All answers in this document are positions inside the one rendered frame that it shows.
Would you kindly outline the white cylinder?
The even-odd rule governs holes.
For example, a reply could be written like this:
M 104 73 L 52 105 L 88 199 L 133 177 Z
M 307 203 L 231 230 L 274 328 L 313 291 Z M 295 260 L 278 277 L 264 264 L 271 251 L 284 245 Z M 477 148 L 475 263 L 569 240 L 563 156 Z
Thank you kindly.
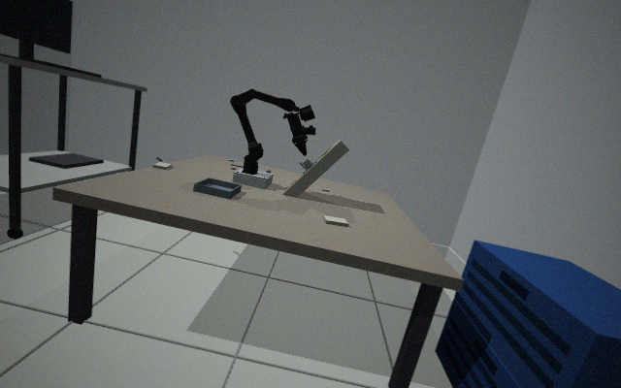
M 309 169 L 314 164 L 314 162 L 310 158 L 308 158 L 303 164 L 305 165 L 305 167 L 307 167 L 307 169 Z

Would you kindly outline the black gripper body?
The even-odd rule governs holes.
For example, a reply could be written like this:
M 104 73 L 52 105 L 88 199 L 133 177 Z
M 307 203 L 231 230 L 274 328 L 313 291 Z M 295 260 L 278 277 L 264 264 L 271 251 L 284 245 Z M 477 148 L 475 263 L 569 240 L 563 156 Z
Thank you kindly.
M 308 138 L 307 136 L 303 135 L 303 129 L 302 129 L 303 126 L 301 123 L 290 126 L 290 128 L 293 134 L 293 139 L 292 139 L 293 144 L 303 142 L 305 139 Z

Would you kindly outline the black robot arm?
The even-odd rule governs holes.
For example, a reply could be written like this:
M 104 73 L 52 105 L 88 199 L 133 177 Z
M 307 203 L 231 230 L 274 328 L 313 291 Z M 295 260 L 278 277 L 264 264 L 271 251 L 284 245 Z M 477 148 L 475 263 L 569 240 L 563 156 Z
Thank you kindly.
M 254 89 L 250 89 L 240 95 L 232 96 L 230 100 L 230 104 L 232 105 L 234 111 L 237 113 L 242 127 L 245 132 L 245 137 L 248 142 L 248 152 L 249 154 L 245 156 L 244 169 L 242 173 L 256 175 L 258 172 L 258 159 L 263 156 L 263 148 L 261 144 L 258 144 L 255 140 L 252 128 L 250 126 L 247 114 L 246 114 L 246 103 L 251 101 L 252 99 L 258 99 L 270 104 L 274 104 L 288 112 L 299 112 L 299 113 L 285 113 L 283 118 L 287 118 L 289 125 L 293 126 L 301 123 L 300 117 L 304 121 L 308 121 L 314 119 L 314 113 L 311 108 L 311 105 L 308 105 L 303 108 L 299 108 L 295 106 L 295 103 L 291 99 L 286 98 L 278 98 L 269 94 L 265 94 Z M 299 117 L 300 114 L 300 117 Z M 303 125 L 303 135 L 315 135 L 315 128 L 312 125 L 310 127 L 305 128 Z

